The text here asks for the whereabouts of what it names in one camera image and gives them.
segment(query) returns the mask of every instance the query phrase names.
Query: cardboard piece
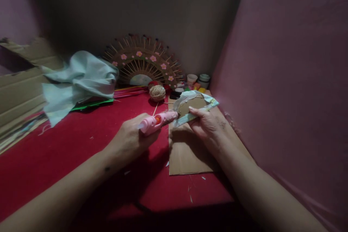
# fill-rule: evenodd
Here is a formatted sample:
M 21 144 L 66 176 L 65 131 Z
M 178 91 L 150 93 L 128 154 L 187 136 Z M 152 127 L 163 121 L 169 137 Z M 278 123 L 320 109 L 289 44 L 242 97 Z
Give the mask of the cardboard piece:
M 175 100 L 168 99 L 168 109 L 173 108 Z M 254 162 L 244 144 L 238 138 L 218 107 L 212 108 L 210 112 L 215 116 L 219 125 L 230 138 L 233 144 Z M 205 148 L 200 140 L 191 130 L 188 123 L 173 129 L 169 124 L 169 175 L 182 175 L 203 172 L 214 172 L 220 170 L 219 164 Z
M 198 94 L 198 95 L 195 95 L 193 98 L 187 97 L 180 103 L 179 109 L 177 111 L 180 115 L 179 118 L 182 118 L 184 115 L 190 112 L 189 111 L 190 106 L 196 109 L 200 109 L 206 106 L 207 104 L 208 103 L 204 100 L 203 95 Z
M 45 38 L 37 38 L 31 45 L 17 45 L 3 39 L 0 46 L 18 54 L 34 66 L 44 65 L 53 70 L 63 67 L 62 56 Z M 50 82 L 37 67 L 0 77 L 0 97 L 6 97 L 0 107 L 0 136 L 45 106 L 42 83 Z

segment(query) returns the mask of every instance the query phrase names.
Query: cardboard box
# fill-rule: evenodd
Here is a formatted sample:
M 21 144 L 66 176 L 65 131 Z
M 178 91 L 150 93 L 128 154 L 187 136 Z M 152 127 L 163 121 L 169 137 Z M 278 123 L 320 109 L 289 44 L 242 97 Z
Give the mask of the cardboard box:
M 29 115 L 42 110 L 46 101 L 42 83 L 50 83 L 41 73 L 43 65 L 53 70 L 63 68 L 63 57 L 45 38 L 30 45 L 17 45 L 2 39 L 0 46 L 29 61 L 34 68 L 0 77 L 0 136 L 15 128 Z

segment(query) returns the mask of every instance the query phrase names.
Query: pink glue gun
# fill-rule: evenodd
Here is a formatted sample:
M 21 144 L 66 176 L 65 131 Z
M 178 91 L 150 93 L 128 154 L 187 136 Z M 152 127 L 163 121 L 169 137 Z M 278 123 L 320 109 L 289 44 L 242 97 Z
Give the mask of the pink glue gun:
M 178 113 L 175 111 L 168 111 L 150 116 L 141 121 L 138 125 L 145 136 L 149 136 L 164 125 L 171 123 L 173 120 L 178 118 Z

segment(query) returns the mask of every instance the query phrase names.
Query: wooden stick fan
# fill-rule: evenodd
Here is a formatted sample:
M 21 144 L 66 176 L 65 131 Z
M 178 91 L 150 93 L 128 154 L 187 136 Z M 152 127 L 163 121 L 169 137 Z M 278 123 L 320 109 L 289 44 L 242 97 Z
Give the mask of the wooden stick fan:
M 151 42 L 151 37 L 129 34 L 122 40 L 115 39 L 116 44 L 107 46 L 102 56 L 119 69 L 120 83 L 148 85 L 156 80 L 175 89 L 183 79 L 178 60 L 172 61 L 174 54 L 169 56 L 169 47 L 164 48 L 157 38 Z

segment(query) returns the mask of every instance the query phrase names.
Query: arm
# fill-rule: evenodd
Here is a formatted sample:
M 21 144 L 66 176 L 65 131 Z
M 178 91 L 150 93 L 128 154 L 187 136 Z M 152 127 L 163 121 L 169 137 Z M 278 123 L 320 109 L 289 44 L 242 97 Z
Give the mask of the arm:
M 327 231 L 287 190 L 251 162 L 223 134 L 215 118 L 190 108 L 190 122 L 233 185 L 250 215 L 270 231 Z
M 89 195 L 140 156 L 160 132 L 143 137 L 137 125 L 146 113 L 122 124 L 110 144 L 0 224 L 0 231 L 62 231 Z

